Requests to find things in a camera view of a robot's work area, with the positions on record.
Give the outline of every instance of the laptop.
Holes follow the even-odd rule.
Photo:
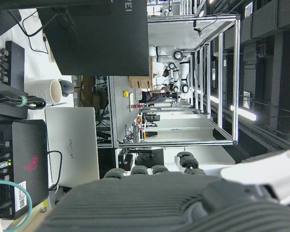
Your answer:
[[[49,151],[62,153],[58,185],[75,186],[99,180],[95,110],[91,107],[45,109]],[[60,155],[50,156],[52,182],[58,179]]]

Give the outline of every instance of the person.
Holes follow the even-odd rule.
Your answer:
[[[153,74],[154,77],[167,77],[169,75],[169,70],[164,68],[163,63],[153,62]]]
[[[164,102],[168,98],[164,93],[173,89],[173,83],[167,85],[164,89],[152,90],[148,92],[142,91],[142,99],[140,103],[155,103],[155,102]]]

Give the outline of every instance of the cable bundle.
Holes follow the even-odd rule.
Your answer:
[[[24,107],[29,110],[41,110],[46,107],[46,101],[43,98],[36,96],[10,97],[2,93],[0,93],[0,104]]]

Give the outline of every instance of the cable tie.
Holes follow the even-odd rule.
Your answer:
[[[27,97],[26,96],[18,96],[21,99],[21,103],[19,105],[16,106],[25,106],[27,104]]]

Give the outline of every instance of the black monitor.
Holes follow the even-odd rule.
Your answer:
[[[144,0],[38,9],[63,75],[149,76]]]

